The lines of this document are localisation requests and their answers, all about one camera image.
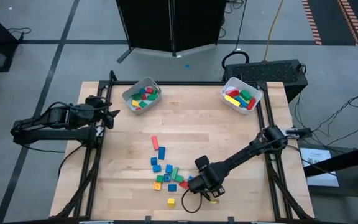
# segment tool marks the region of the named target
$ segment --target white paper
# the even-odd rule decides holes
[[[300,151],[302,159],[312,164],[331,158],[329,150],[301,148]],[[303,167],[310,165],[305,161],[302,161],[302,163]],[[314,177],[307,177],[306,181],[310,186],[339,187],[338,179],[330,174],[321,174]]]

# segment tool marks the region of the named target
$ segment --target wooden tabletop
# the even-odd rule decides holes
[[[97,86],[98,82],[83,82],[78,102],[96,95]],[[158,174],[163,175],[165,165],[172,164],[179,167],[179,174],[186,180],[189,175],[197,175],[195,159],[207,155],[211,162],[225,160],[246,147],[260,131],[256,109],[247,116],[230,109],[219,100],[221,86],[160,87],[162,101],[136,116],[121,97],[129,86],[113,86],[110,110],[121,112],[115,119],[114,129],[105,133],[91,218],[144,220],[150,215],[152,220],[225,221],[228,216],[234,216],[236,221],[273,221],[264,155],[232,170],[224,180],[226,193],[218,198],[218,203],[213,205],[204,199],[200,211],[194,214],[182,208],[180,201],[185,189],[178,186],[177,192],[168,192],[168,184],[163,183],[161,190],[153,190],[157,174],[152,171],[150,158],[158,156],[158,152],[153,149],[151,136],[156,135],[160,146],[166,147],[165,160],[158,160],[163,169]],[[268,83],[268,92],[275,123],[280,128],[292,127],[283,84]],[[269,125],[266,116],[265,125]],[[297,146],[294,140],[289,144]],[[78,145],[70,141],[66,155]],[[85,149],[79,150],[63,165],[51,215],[60,212],[77,190],[84,154]],[[286,148],[282,161],[289,191],[313,217],[299,152]],[[278,188],[277,191],[280,211],[285,217]],[[168,208],[168,198],[175,199],[175,208]],[[86,192],[82,214],[87,199]],[[196,209],[199,202],[199,195],[185,197],[189,210]]]

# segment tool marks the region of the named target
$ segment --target blue block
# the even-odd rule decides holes
[[[157,165],[157,158],[156,157],[152,157],[150,161],[152,163],[152,166]]]
[[[160,171],[161,171],[161,166],[160,165],[153,166],[153,172],[160,172]]]
[[[168,184],[168,191],[177,191],[176,184]]]
[[[248,104],[240,96],[235,96],[234,99],[240,102],[241,106],[245,108],[248,106]]]
[[[167,164],[167,166],[166,166],[166,168],[165,168],[165,172],[166,172],[167,174],[171,174],[171,173],[172,173],[172,169],[173,169],[172,165]]]
[[[165,147],[161,147],[158,149],[158,159],[164,160],[165,158]]]
[[[171,175],[164,174],[164,182],[169,182],[169,181],[171,181]]]

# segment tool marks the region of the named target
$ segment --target green block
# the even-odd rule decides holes
[[[142,99],[142,94],[141,93],[133,94],[132,99],[133,100],[141,100]]]
[[[241,90],[240,96],[246,100],[250,100],[252,98],[252,96],[245,90]]]
[[[164,181],[164,176],[162,176],[162,175],[157,175],[157,180],[156,180],[156,182],[162,183],[163,181]]]
[[[155,100],[155,99],[157,99],[157,97],[158,97],[157,94],[151,94],[151,95],[147,96],[147,99],[148,100]]]
[[[176,182],[179,182],[179,183],[182,183],[182,182],[183,182],[183,176],[177,175],[177,176],[175,177],[175,181],[176,181]]]
[[[175,177],[176,177],[177,174],[178,174],[178,170],[179,170],[179,167],[175,167],[175,168],[173,169],[173,172],[172,172],[172,174],[171,174],[172,179],[175,180]]]
[[[142,102],[139,103],[139,106],[140,106],[141,108],[145,108],[147,105],[148,105],[148,104],[145,103],[144,101],[142,101]]]

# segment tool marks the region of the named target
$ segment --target plastic container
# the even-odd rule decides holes
[[[132,95],[138,93],[140,89],[147,88],[147,87],[152,87],[154,90],[156,90],[158,97],[155,100],[143,100],[148,105],[145,108],[142,108],[141,110],[136,110],[136,107],[132,105]],[[141,115],[142,113],[145,113],[147,110],[152,108],[156,103],[158,103],[161,100],[162,98],[161,88],[150,77],[146,77],[141,81],[137,82],[132,87],[130,87],[124,93],[122,93],[122,98],[127,103],[128,107],[132,110],[132,112],[134,112],[136,115]]]
[[[238,89],[239,91],[241,90],[245,90],[247,91],[249,94],[252,95],[252,97],[255,98],[256,103],[254,104],[254,107],[251,110],[248,110],[247,108],[241,108],[239,106],[236,106],[232,103],[230,103],[229,101],[227,101],[224,96],[226,96],[226,91],[228,90],[232,90],[232,89]],[[225,104],[227,104],[228,106],[230,106],[231,108],[233,108],[235,111],[239,112],[240,114],[243,115],[247,115],[249,114],[251,111],[253,111],[256,107],[256,104],[259,103],[260,99],[262,98],[262,93],[255,89],[254,87],[244,83],[243,81],[241,81],[240,79],[236,78],[236,77],[232,77],[229,79],[229,81],[227,81],[226,85],[222,88],[221,90],[221,101]]]

